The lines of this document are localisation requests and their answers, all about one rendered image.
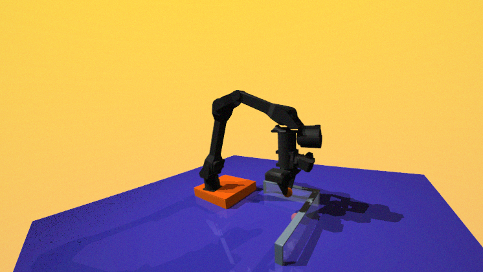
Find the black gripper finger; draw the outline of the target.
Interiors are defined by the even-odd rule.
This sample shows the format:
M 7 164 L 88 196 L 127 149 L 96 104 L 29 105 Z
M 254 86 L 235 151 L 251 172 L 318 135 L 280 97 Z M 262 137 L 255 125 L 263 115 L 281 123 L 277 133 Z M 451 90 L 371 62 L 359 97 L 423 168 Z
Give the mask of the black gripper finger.
M 295 180 L 295 176 L 301 171 L 301 169 L 298 169 L 297 171 L 290 171 L 290 176 L 293 177 L 292 180 L 289 181 L 289 187 L 290 189 L 292 189 L 292 186 L 293 186 L 293 183 L 294 183 L 294 180 Z
M 292 179 L 293 179 L 293 177 L 290 176 L 289 180 L 285 184 L 278 183 L 280 190 L 282 191 L 283 195 L 285 195 L 285 196 L 287 195 L 287 192 L 288 192 L 289 181 L 292 180 Z

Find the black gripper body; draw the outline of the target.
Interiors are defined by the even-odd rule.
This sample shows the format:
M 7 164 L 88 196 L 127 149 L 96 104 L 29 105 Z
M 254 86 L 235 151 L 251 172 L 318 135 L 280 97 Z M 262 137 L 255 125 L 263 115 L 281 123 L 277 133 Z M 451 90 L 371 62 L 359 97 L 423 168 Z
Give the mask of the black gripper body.
M 272 168 L 265 173 L 265 180 L 269 182 L 275 182 L 280 184 L 285 184 L 290 178 L 290 171 L 297 171 L 298 168 L 289 168 L 289 163 L 291 159 L 291 154 L 295 152 L 298 153 L 297 147 L 295 148 L 279 148 L 276 150 L 275 154 L 278 154 L 278 162 L 276 166 L 279 168 Z

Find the clear low corner walls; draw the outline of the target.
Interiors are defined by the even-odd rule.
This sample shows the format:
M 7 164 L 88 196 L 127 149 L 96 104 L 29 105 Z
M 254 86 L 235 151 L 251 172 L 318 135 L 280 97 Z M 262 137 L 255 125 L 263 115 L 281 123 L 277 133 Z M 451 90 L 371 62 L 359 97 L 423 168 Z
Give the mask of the clear low corner walls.
M 288 199 L 291 201 L 296 201 L 299 203 L 305 203 L 306 200 L 309 198 L 312 192 L 307 191 L 307 190 L 299 190 L 296 188 L 292 188 L 292 195 L 290 197 L 285 197 L 282 193 L 282 191 L 279 188 L 279 185 L 272 184 L 272 183 L 264 183 L 264 194 L 267 195 L 272 195 L 278 198 L 284 198 Z M 298 227 L 295 229 L 293 234 L 290 236 L 288 241 L 285 243 L 283 246 L 284 252 L 283 252 L 283 265 L 285 261 L 287 260 L 288 256 L 291 254 L 292 250 L 295 248 L 297 242 L 299 241 L 300 237 L 302 236 L 303 232 L 306 230 L 306 227 L 308 226 L 309 222 L 311 221 L 315 211 L 317 210 L 317 207 L 319 206 L 320 203 L 320 192 L 317 194 L 317 197 L 301 219 Z

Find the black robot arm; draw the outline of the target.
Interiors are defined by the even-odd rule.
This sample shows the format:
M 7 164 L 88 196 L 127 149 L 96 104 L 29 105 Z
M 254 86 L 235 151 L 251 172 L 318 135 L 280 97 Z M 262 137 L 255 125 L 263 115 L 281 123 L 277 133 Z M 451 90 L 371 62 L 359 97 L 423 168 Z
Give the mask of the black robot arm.
M 217 98 L 212 104 L 212 116 L 214 125 L 212 130 L 212 138 L 210 142 L 210 150 L 204 161 L 203 168 L 199 172 L 200 178 L 204 179 L 204 189 L 209 192 L 215 192 L 221 188 L 220 178 L 218 174 L 224 168 L 225 160 L 222 159 L 221 150 L 225 135 L 227 121 L 232 115 L 233 109 L 241 103 L 248 105 L 254 109 L 264 112 L 277 125 L 271 130 L 272 133 L 278 133 L 279 148 L 295 148 L 296 133 L 297 144 L 301 148 L 321 148 L 322 147 L 322 131 L 319 125 L 308 126 L 298 118 L 295 108 L 280 104 L 273 104 L 257 96 L 246 93 L 245 91 L 235 90 L 230 94 Z M 287 127 L 280 127 L 287 126 Z M 291 130 L 298 129 L 298 130 Z M 295 167 L 311 172 L 315 158 L 313 153 L 308 152 L 306 155 L 293 152 L 289 163 L 289 168 Z

